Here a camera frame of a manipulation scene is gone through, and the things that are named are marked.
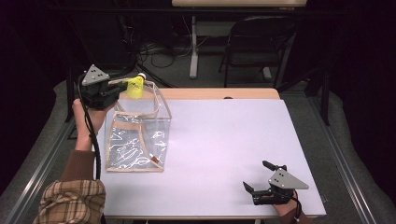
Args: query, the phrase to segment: chair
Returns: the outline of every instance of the chair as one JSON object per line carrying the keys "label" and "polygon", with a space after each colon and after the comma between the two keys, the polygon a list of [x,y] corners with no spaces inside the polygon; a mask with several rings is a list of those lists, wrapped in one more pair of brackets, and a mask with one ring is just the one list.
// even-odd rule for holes
{"label": "chair", "polygon": [[248,17],[232,28],[221,60],[225,64],[224,87],[229,67],[277,67],[278,79],[288,40],[295,34],[296,21],[288,17]]}

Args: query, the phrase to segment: table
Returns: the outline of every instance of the table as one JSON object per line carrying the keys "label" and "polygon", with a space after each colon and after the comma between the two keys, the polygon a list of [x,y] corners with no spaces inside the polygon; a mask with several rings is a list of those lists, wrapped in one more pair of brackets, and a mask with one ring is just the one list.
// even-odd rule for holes
{"label": "table", "polygon": [[[309,185],[299,190],[308,216],[326,214],[288,110],[272,89],[162,89],[173,118],[162,173],[112,173],[102,162],[105,215],[133,219],[262,219],[245,191],[268,189],[263,160],[287,164]],[[105,128],[98,134],[105,155]]]}
{"label": "table", "polygon": [[[305,7],[306,0],[172,0],[174,7]],[[228,34],[228,29],[215,24],[216,30]],[[197,78],[198,50],[197,50],[197,21],[192,16],[191,21],[192,54],[190,78]]]}

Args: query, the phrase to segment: cable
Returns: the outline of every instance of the cable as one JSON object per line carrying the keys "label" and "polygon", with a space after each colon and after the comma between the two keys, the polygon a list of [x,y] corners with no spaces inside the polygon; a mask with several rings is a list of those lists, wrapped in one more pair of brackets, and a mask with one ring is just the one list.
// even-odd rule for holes
{"label": "cable", "polygon": [[81,86],[80,83],[84,76],[80,76],[78,79],[78,97],[81,101],[82,109],[84,110],[85,113],[85,124],[87,125],[88,131],[90,132],[90,138],[92,141],[92,145],[94,147],[94,153],[95,153],[95,158],[96,158],[96,179],[100,179],[100,173],[101,173],[101,159],[100,159],[100,151],[99,151],[99,144],[98,140],[96,138],[96,133],[93,128],[93,124],[90,118],[90,114],[88,113],[87,106],[85,106],[84,101],[82,100],[82,95],[81,95]]}

